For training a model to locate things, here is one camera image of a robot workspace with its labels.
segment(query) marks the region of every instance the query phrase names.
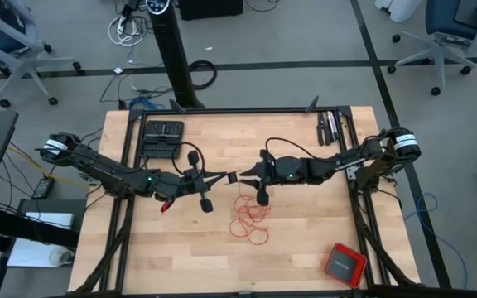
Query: wooden tabletop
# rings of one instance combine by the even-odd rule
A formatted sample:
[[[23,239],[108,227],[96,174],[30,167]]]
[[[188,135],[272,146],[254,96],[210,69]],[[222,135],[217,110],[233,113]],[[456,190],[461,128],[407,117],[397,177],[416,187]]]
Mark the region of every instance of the wooden tabletop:
[[[378,133],[371,107],[352,107],[358,139]],[[205,156],[207,171],[245,171],[259,161],[258,153],[268,137],[285,137],[317,156],[340,151],[338,142],[320,147],[315,113],[211,114],[151,116],[151,120],[185,123],[184,141],[196,144]],[[99,152],[120,161],[128,123],[128,112],[106,116]],[[138,120],[134,126],[134,157]],[[187,168],[181,150],[180,169]],[[270,143],[275,156],[304,156],[284,142]],[[174,172],[168,160],[151,160],[150,167]],[[260,223],[269,239],[252,245],[229,232],[236,218],[234,201],[239,186],[217,183],[207,194],[214,212],[200,210],[198,195],[179,198],[165,215],[161,203],[136,198],[123,294],[163,294],[237,291],[314,291],[349,289],[324,272],[326,259],[335,243],[359,250],[344,173],[335,174],[322,185],[285,185],[268,188],[271,213]],[[381,182],[382,190],[395,193],[392,184]],[[255,189],[242,185],[242,194],[255,196]],[[101,191],[89,197],[97,199]],[[418,281],[417,269],[398,202],[385,194],[373,194],[382,243],[404,273]],[[80,232],[79,246],[70,279],[70,290],[80,286],[104,253],[113,199],[105,197],[90,207]],[[253,235],[262,241],[264,233]],[[375,280],[378,268],[371,253]],[[118,254],[113,260],[113,287]]]

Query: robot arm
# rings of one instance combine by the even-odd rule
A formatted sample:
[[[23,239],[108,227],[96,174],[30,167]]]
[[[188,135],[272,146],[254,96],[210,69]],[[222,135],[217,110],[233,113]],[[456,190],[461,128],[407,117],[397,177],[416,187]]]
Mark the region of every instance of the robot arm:
[[[188,154],[191,169],[179,176],[159,169],[132,169],[120,164],[82,144],[73,134],[58,133],[50,135],[49,140],[40,150],[41,158],[57,166],[73,166],[91,177],[99,180],[110,195],[126,198],[130,195],[152,197],[163,202],[161,211],[169,209],[177,198],[199,193],[200,206],[206,213],[213,211],[213,205],[206,198],[205,192],[224,178],[228,173],[211,173],[198,169],[197,151]],[[214,177],[205,182],[204,178]]]
[[[388,142],[383,146],[381,141],[385,139],[388,139]],[[366,138],[362,145],[326,159],[315,156],[283,156],[276,159],[268,150],[261,150],[261,161],[240,174],[256,176],[259,179],[239,182],[257,189],[258,204],[267,206],[267,186],[320,185],[337,171],[374,160],[370,166],[362,166],[355,172],[358,189],[372,190],[378,186],[380,176],[400,171],[405,164],[414,162],[420,155],[421,151],[413,133],[406,128],[397,127],[382,130],[379,135]]]

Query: blue cable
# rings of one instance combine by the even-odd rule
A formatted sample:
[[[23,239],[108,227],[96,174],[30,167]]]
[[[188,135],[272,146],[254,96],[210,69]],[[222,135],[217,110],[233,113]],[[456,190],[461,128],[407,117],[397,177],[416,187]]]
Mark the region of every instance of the blue cable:
[[[436,202],[436,205],[432,208],[432,209],[421,209],[420,206],[421,206],[421,201],[422,201],[422,198],[425,197],[425,195],[431,197],[434,199],[434,201]],[[457,256],[460,258],[460,261],[461,261],[461,264],[463,265],[463,271],[465,272],[465,280],[463,282],[463,289],[466,290],[468,284],[469,284],[469,271],[467,270],[467,265],[465,263],[465,260],[463,259],[463,257],[461,256],[460,252],[458,252],[458,250],[452,245],[450,244],[448,241],[446,241],[445,239],[437,236],[430,228],[428,228],[428,226],[426,225],[426,223],[422,220],[421,218],[421,212],[427,212],[427,213],[430,213],[431,211],[435,211],[437,210],[437,198],[431,194],[431,193],[425,193],[425,194],[422,194],[418,199],[417,199],[417,206],[416,206],[416,211],[415,212],[412,212],[410,213],[407,217],[404,218],[404,220],[407,220],[409,218],[411,218],[414,214],[417,214],[418,217],[419,217],[419,220],[421,221],[421,224],[422,224],[422,227],[424,227],[428,232],[430,232],[432,235],[436,236],[437,239],[441,240],[444,244],[446,244],[449,248],[452,248],[452,250],[455,252],[455,254],[457,254]]]
[[[132,100],[130,100],[130,103],[128,104],[128,109],[131,110],[133,107],[135,107],[138,103],[142,104],[145,108],[145,110],[157,110],[159,108],[165,109],[165,105],[159,104],[159,103],[153,103],[150,101],[149,98],[146,97],[136,97]]]

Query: gray office chair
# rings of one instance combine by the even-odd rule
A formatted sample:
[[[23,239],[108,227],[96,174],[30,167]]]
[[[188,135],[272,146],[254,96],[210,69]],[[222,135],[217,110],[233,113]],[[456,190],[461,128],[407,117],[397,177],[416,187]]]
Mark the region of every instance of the gray office chair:
[[[51,97],[37,73],[37,68],[47,65],[60,65],[73,62],[73,68],[80,70],[80,63],[72,58],[39,59],[41,52],[51,53],[51,46],[38,39],[36,24],[30,9],[19,0],[0,0],[0,70],[8,76],[0,90],[0,106],[10,107],[10,102],[3,96],[9,87],[24,74],[29,74],[46,94],[49,104],[58,104]]]
[[[467,55],[475,55],[477,52],[477,28],[456,20],[460,1],[462,0],[428,0],[426,4],[426,32],[433,34],[435,40],[428,41],[402,31],[403,35],[411,37],[418,44],[426,47],[426,49],[398,61],[395,65],[389,66],[388,73],[392,74],[397,71],[396,66],[405,65],[415,60],[423,59],[423,63],[427,64],[430,62],[430,58],[432,58],[436,64],[440,83],[439,87],[432,88],[432,95],[439,95],[441,89],[444,89],[446,86],[445,58],[466,65],[461,70],[461,73],[467,75],[475,67],[475,64],[447,48],[447,46],[458,47]],[[393,42],[395,43],[399,42],[400,39],[399,35],[393,36]]]

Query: red box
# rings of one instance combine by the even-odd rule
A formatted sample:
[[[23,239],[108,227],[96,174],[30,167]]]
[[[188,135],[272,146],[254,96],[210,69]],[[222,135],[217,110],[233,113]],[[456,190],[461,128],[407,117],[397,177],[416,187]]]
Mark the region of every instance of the red box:
[[[368,260],[365,256],[342,243],[337,243],[330,253],[325,272],[345,285],[356,289],[359,287],[367,264]]]

